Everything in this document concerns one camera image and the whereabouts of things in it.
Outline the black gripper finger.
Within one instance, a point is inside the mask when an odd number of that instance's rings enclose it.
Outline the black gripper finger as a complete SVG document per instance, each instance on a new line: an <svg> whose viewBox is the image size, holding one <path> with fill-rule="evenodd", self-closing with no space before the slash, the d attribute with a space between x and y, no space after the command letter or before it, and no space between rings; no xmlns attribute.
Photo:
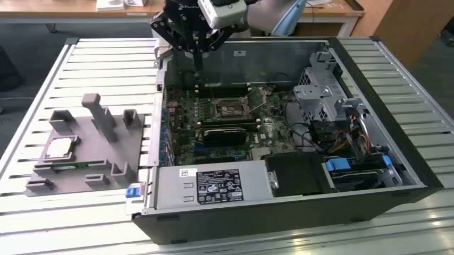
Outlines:
<svg viewBox="0 0 454 255"><path fill-rule="evenodd" d="M157 14L151 21L151 28L167 41L175 50L184 52L184 56L192 59L192 69L180 70L184 89L199 89L199 49L195 40L195 32L177 31L172 21L164 14Z"/></svg>
<svg viewBox="0 0 454 255"><path fill-rule="evenodd" d="M221 44L232 35L232 27L225 27L217 30L203 28L199 31L199 91L205 89L205 80L203 76L203 55L217 50Z"/></svg>

